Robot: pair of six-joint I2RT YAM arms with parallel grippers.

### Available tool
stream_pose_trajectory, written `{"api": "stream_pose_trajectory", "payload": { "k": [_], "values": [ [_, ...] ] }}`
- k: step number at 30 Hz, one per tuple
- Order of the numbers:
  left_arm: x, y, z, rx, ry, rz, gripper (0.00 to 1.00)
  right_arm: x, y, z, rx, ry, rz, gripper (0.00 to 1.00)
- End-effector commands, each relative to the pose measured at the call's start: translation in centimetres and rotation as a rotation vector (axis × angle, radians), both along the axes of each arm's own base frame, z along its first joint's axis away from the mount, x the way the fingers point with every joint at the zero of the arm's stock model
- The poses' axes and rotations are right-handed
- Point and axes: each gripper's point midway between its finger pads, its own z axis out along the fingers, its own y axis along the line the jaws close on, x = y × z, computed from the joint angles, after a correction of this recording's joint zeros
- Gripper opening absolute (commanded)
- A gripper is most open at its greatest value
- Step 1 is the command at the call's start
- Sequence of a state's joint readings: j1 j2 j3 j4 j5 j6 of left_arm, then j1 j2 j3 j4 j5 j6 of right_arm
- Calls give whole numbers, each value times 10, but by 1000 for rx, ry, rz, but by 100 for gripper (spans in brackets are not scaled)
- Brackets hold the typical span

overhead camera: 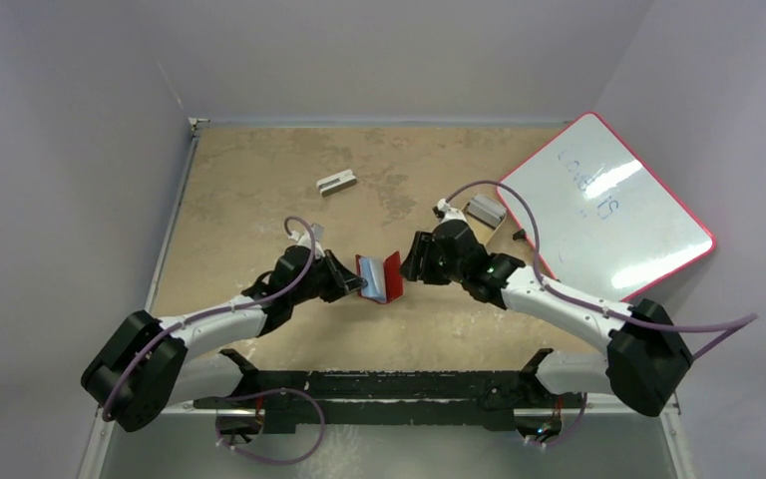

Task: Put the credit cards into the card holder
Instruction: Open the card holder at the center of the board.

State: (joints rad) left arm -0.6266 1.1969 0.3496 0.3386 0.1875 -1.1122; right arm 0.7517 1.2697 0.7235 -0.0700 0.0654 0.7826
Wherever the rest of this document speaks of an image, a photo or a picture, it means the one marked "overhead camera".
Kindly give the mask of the red card holder wallet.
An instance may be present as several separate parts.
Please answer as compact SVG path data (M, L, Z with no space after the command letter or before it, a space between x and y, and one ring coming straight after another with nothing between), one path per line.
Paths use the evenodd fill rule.
M358 295L378 304L388 304L404 293L404 278L400 274L401 254L398 250L385 259L357 254L357 274L365 280Z

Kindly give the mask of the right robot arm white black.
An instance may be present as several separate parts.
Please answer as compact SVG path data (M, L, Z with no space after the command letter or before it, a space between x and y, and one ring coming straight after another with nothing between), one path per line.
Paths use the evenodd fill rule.
M693 364L692 354L663 306L602 300L538 275L506 253L488 252L467 223L415 233L402 277L458 284L469 296L543 320L593 347L592 353L553 351L523 375L520 391L535 406L558 394L609 394L631 410L658 415Z

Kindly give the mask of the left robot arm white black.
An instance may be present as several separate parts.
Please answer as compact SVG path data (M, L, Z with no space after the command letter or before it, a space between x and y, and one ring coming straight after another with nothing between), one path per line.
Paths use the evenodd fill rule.
M332 303L366 284L331 250L315 254L307 246L290 246L272 270L225 303L166 318L145 310L129 314L90 361L80 384L105 421L127 432L140 430L171 404L187 362L275 331L307 300Z

